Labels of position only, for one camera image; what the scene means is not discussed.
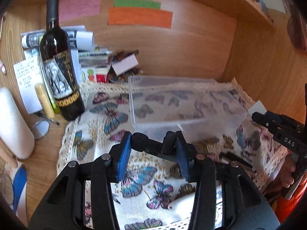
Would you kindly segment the person's right hand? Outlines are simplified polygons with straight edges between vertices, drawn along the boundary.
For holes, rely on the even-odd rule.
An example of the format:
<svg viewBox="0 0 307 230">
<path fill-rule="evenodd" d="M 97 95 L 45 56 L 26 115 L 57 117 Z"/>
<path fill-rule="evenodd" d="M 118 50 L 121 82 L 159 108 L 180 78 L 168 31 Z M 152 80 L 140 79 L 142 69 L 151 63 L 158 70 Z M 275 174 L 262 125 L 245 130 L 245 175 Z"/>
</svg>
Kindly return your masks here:
<svg viewBox="0 0 307 230">
<path fill-rule="evenodd" d="M 295 163 L 290 156 L 287 156 L 281 170 L 281 184 L 284 188 L 288 188 L 294 183 L 294 178 L 292 177 L 294 171 Z"/>
</svg>

